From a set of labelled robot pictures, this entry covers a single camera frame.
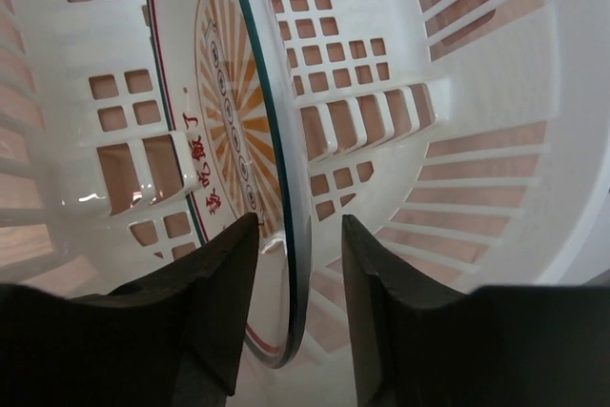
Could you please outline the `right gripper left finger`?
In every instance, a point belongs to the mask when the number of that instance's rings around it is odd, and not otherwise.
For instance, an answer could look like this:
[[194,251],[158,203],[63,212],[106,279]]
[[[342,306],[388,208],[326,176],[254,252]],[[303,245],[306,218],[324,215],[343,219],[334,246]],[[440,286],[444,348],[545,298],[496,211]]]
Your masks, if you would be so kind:
[[5,406],[222,406],[234,395],[258,259],[245,214],[105,295],[1,288]]

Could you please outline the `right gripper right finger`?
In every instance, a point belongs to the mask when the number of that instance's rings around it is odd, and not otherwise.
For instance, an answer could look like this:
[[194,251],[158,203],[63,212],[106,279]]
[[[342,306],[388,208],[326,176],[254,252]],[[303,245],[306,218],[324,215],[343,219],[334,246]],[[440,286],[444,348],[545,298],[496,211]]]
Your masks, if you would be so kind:
[[605,406],[605,286],[462,294],[392,254],[352,215],[342,273],[361,406]]

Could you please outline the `orange sunburst plate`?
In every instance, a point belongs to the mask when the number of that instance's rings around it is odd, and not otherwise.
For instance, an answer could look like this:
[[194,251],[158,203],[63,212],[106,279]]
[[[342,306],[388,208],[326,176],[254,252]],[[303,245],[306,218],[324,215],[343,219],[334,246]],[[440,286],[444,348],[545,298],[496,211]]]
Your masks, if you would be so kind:
[[147,0],[170,129],[185,135],[186,201],[209,242],[255,214],[246,341],[278,369],[301,345],[312,270],[302,125],[271,0]]

